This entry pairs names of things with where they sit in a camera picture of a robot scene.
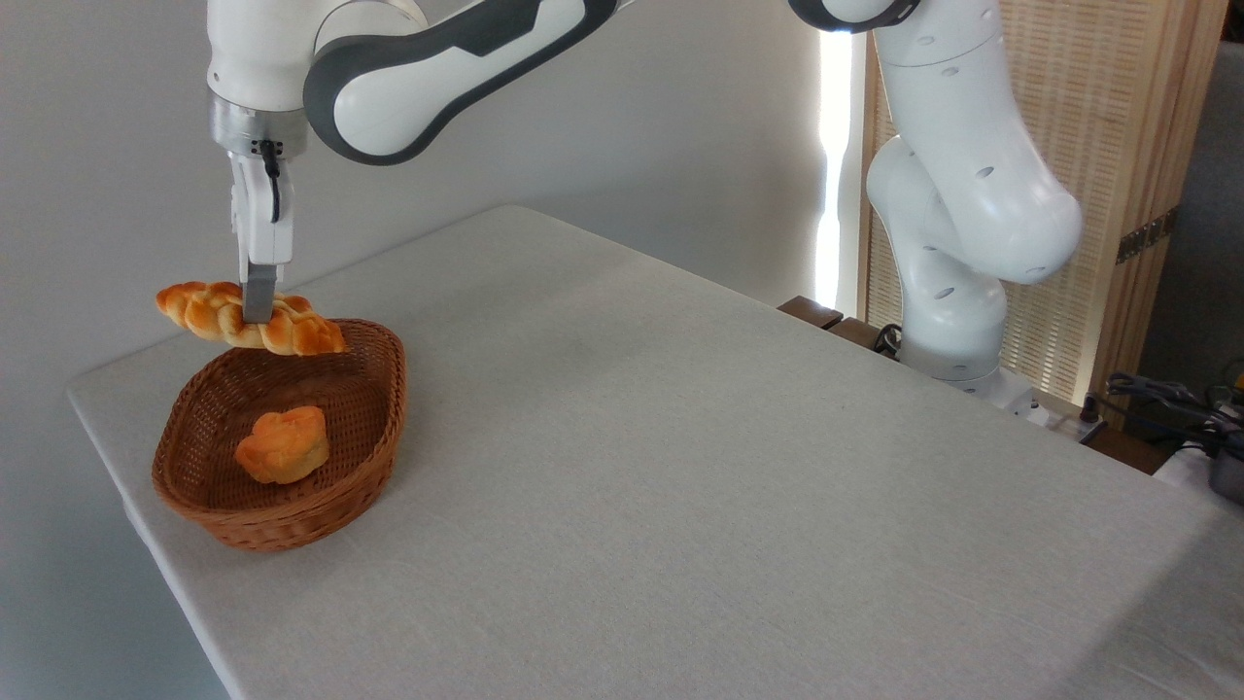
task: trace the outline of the bamboo blind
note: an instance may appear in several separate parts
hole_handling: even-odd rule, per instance
[[[1066,267],[1040,285],[1006,285],[1003,366],[1077,403],[1111,372],[1140,364],[1166,246],[1116,265],[1120,239],[1178,203],[1227,0],[1001,0],[1001,7],[1016,102],[1085,215]],[[871,154],[894,134],[871,48],[866,80]],[[861,306],[872,325],[901,322],[889,241],[863,206]]]

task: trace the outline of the wooden block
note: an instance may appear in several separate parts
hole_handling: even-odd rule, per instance
[[[778,306],[778,310],[822,328],[829,328],[842,320],[842,311],[822,306],[806,296],[796,296]]]
[[[861,321],[860,318],[843,318],[830,332],[838,337],[845,337],[856,344],[872,349],[872,343],[877,341],[878,328]]]
[[[1153,476],[1171,458],[1169,451],[1159,450],[1113,429],[1098,433],[1088,441],[1088,448],[1149,476]]]

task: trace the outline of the white wall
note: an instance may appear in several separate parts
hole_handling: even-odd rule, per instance
[[[63,397],[174,333],[159,287],[235,274],[203,11],[0,0],[4,699],[223,695]],[[807,293],[816,47],[780,0],[647,1],[413,163],[313,145],[290,281],[520,201],[766,302]]]

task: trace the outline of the brown basket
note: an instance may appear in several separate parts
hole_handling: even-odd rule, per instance
[[[185,385],[152,465],[170,509],[230,547],[276,552],[337,532],[376,501],[406,421],[406,353],[384,326],[336,322],[347,353],[234,348]],[[328,463],[285,486],[251,479],[234,460],[238,444],[261,415],[307,405],[323,412]]]

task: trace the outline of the gray accent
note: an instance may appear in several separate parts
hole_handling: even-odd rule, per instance
[[[449,48],[485,56],[527,34],[544,0],[485,0],[409,36],[346,36],[316,55],[302,90],[302,103],[321,140],[341,155],[368,165],[394,165],[414,158],[459,112],[547,62],[601,27],[617,10],[617,0],[580,0],[582,21],[531,56],[450,99],[406,148],[389,154],[364,153],[337,129],[337,96],[352,80],[378,70],[433,58]]]
[[[241,320],[266,323],[272,320],[272,297],[276,295],[276,265],[246,262],[246,281],[241,283]]]
[[[215,92],[209,94],[208,128],[211,139],[231,153],[258,155],[259,143],[279,144],[281,158],[292,158],[307,149],[305,109],[265,112],[235,104]]]

